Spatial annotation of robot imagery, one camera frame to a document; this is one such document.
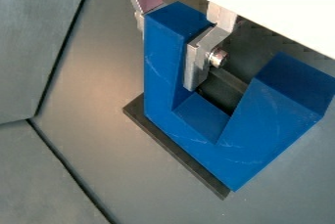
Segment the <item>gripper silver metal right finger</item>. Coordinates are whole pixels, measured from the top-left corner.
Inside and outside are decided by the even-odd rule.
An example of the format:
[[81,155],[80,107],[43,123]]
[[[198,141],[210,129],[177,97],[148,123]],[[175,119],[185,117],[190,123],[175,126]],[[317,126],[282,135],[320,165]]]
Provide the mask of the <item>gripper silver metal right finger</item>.
[[237,14],[210,2],[206,9],[206,19],[211,26],[187,44],[183,87],[194,91],[207,77],[210,67],[222,67],[226,52],[218,44],[234,29]]

